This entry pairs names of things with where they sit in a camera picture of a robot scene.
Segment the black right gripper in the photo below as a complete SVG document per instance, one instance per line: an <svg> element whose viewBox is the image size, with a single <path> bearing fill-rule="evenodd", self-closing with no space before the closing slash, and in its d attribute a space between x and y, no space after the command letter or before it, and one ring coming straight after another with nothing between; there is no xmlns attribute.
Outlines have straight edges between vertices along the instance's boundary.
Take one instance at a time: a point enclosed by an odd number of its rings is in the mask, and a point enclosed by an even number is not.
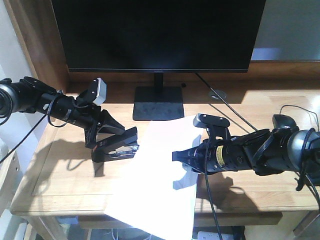
<svg viewBox="0 0 320 240"><path fill-rule="evenodd" d="M223 144L212 145L207 159L207 173L215 174L219 172L237 172L251 170L252 166L243 147L238 143L240 136L232 136L230 140ZM205 167L199 165L196 157L197 147L182 151L172 152L172 161L183 163L183 168L197 174L205 174Z"/></svg>

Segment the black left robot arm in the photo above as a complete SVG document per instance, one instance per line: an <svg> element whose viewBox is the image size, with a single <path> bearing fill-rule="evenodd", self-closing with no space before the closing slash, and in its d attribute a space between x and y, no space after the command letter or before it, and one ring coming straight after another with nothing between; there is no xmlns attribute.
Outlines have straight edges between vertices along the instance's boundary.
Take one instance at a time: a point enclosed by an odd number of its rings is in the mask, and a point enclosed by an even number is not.
<svg viewBox="0 0 320 240"><path fill-rule="evenodd" d="M77 98L33 77L19 82L5 78L0 82L0 117L7 121L12 113L36 112L84 130L85 147L91 149L91 159L103 163L133 158L139 149L136 127L125 129L101 104L107 97L107 84L94 79Z"/></svg>

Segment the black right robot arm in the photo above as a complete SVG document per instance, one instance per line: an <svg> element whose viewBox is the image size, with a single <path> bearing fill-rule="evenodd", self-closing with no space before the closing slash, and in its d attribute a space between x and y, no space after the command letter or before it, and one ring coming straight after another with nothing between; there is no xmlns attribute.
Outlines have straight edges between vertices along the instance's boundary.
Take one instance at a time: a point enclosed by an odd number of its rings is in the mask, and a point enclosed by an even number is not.
<svg viewBox="0 0 320 240"><path fill-rule="evenodd" d="M193 125L206 129L208 139L199 146L174 151L172 160L196 173L253 170L259 176L299 173L296 190L320 184L320 133L314 128L299 130L292 119L274 120L274 129L261 129L232 136L230 122L223 117L197 115Z"/></svg>

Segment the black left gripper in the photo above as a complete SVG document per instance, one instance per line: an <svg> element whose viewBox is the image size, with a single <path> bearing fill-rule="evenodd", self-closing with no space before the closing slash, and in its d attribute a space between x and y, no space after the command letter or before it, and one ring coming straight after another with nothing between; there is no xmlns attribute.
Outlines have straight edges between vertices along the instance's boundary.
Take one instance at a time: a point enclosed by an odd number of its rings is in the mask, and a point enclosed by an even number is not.
<svg viewBox="0 0 320 240"><path fill-rule="evenodd" d="M77 98L61 93L43 93L36 99L36 110L63 121L59 127L67 123L84 129L85 147L93 149L96 146L97 133L122 135L125 127L117 122L110 113L93 103L95 95L82 92Z"/></svg>

